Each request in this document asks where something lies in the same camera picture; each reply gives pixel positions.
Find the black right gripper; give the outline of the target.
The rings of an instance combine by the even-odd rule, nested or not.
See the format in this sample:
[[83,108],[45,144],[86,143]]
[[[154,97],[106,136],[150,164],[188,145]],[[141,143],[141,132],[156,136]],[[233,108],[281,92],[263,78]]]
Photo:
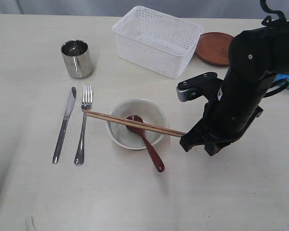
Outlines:
[[204,145],[209,156],[214,156],[221,149],[239,140],[263,109],[259,106],[247,117],[226,116],[220,119],[214,111],[216,104],[204,106],[203,117],[180,139],[181,147],[189,152],[194,146]]

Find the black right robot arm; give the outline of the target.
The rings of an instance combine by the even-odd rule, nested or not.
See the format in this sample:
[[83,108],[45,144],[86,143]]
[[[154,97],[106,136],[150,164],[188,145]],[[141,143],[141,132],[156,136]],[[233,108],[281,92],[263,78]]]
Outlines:
[[263,112],[260,101],[289,85],[286,79],[276,80],[279,74],[289,75],[289,21],[265,19],[262,24],[234,37],[224,79],[207,72],[178,84],[180,101],[208,100],[203,117],[180,139],[185,151],[203,145],[212,156],[236,142]]

